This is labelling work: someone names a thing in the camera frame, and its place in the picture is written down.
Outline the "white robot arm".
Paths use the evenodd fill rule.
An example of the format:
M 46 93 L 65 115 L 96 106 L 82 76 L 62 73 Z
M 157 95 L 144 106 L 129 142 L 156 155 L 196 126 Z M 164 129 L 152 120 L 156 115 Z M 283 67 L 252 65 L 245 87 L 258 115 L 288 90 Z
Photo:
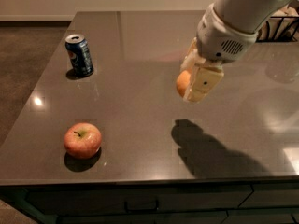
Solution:
M 177 78 L 183 100 L 198 103 L 224 76 L 222 65 L 239 60 L 264 23 L 291 0 L 215 0 L 199 21 Z

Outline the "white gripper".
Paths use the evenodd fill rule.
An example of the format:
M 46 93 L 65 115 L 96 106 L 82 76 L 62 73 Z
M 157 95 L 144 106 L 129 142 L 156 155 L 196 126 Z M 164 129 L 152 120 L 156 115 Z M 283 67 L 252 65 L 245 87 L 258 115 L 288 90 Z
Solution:
M 226 24 L 211 4 L 198 23 L 196 37 L 180 66 L 181 72 L 191 73 L 183 99 L 193 103 L 202 101 L 223 79 L 222 61 L 239 60 L 256 38 L 256 33 L 244 33 Z M 198 60 L 198 53 L 205 59 Z

